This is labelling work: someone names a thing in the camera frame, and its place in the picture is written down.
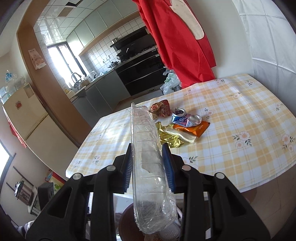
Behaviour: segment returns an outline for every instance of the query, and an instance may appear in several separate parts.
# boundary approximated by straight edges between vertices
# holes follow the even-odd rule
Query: floor
[[[154,92],[148,93],[146,95],[140,96],[135,99],[130,97],[128,99],[120,101],[118,105],[115,107],[114,112],[130,107],[132,102],[134,102],[135,104],[139,104],[141,102],[151,100],[153,98],[160,97],[160,96],[163,96],[163,92],[161,90],[156,90]]]
[[[296,165],[270,182],[243,193],[243,196],[250,201],[273,237],[296,207]]]

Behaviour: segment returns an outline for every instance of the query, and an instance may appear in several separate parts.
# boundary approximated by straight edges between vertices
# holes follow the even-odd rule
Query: plastic food container
[[[165,176],[157,129],[146,106],[131,104],[133,208],[139,229],[153,234],[176,219],[176,200]]]

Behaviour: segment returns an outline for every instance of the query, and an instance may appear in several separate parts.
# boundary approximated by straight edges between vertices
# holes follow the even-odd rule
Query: refrigerator
[[[67,179],[65,172],[78,148],[46,112],[30,84],[18,89],[3,105],[18,135],[51,170]]]

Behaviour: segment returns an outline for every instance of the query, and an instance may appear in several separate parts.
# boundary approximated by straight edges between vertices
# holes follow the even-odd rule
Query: tablecloth
[[[167,99],[210,122],[194,143],[171,152],[201,173],[224,173],[241,191],[279,176],[296,161],[296,118],[261,83],[247,74],[204,83],[140,103],[150,107]],[[130,108],[101,118],[66,170],[71,177],[97,173],[125,154],[131,141]],[[163,125],[171,117],[160,118]],[[127,194],[132,197],[132,185]]]

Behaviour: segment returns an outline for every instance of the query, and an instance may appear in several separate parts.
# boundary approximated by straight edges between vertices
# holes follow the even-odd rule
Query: white upper cabinet
[[[82,45],[85,47],[91,40],[94,39],[93,34],[91,33],[89,27],[82,21],[75,29],[75,33],[77,34],[78,38],[80,39]]]
[[[69,44],[70,49],[72,50],[73,54],[77,57],[81,50],[83,49],[83,45],[81,44],[77,34],[73,31],[68,37],[67,42]]]
[[[88,15],[85,22],[95,37],[107,29],[107,25],[104,23],[97,10],[94,10],[90,15]]]
[[[137,4],[132,0],[112,0],[122,17],[126,17],[133,12],[138,11]]]
[[[111,27],[114,23],[123,18],[111,0],[106,1],[98,7],[97,10],[107,27]]]

